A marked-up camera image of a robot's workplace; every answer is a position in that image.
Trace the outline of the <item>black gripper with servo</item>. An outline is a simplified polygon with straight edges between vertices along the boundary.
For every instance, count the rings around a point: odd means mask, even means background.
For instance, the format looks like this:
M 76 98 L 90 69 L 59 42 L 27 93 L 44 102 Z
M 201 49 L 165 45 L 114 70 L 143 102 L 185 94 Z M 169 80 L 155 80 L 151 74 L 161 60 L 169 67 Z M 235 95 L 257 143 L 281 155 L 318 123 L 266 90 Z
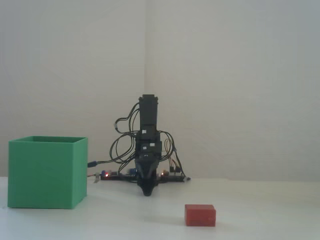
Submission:
M 154 152 L 142 152 L 135 157 L 137 184 L 146 197 L 151 196 L 155 186 L 158 184 L 157 168 L 160 159 L 161 154 Z

